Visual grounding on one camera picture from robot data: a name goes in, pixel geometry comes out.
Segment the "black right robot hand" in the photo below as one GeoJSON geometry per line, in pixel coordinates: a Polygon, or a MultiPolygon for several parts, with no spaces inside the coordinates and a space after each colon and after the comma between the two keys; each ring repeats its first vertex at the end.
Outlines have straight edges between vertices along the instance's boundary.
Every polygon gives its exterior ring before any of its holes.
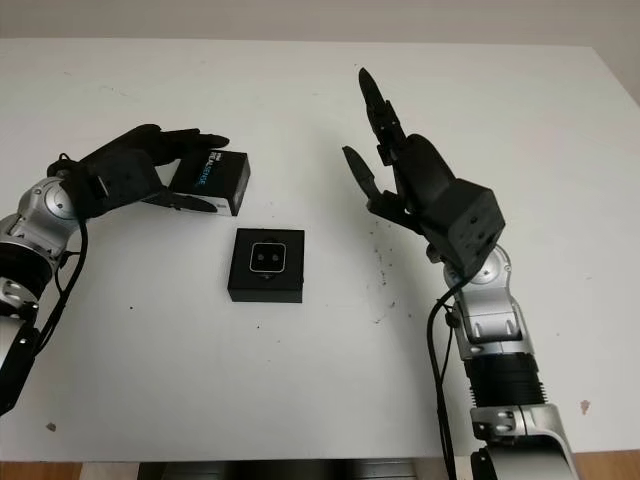
{"type": "Polygon", "coordinates": [[[374,78],[364,68],[358,81],[366,115],[378,141],[377,152],[393,169],[396,190],[382,192],[363,158],[349,146],[342,152],[357,184],[367,197],[367,210],[420,235],[427,208],[455,180],[446,162],[426,138],[407,135],[390,101],[383,98],[374,78]]]}

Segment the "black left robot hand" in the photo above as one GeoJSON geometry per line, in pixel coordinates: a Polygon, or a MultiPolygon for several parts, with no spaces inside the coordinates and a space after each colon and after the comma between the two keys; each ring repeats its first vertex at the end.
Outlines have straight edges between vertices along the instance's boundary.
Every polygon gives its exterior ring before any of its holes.
{"type": "Polygon", "coordinates": [[[157,168],[228,143],[223,136],[198,129],[163,131],[155,124],[140,125],[80,161],[66,164],[61,186],[82,220],[137,202],[215,213],[217,208],[210,203],[165,186],[157,168]]]}

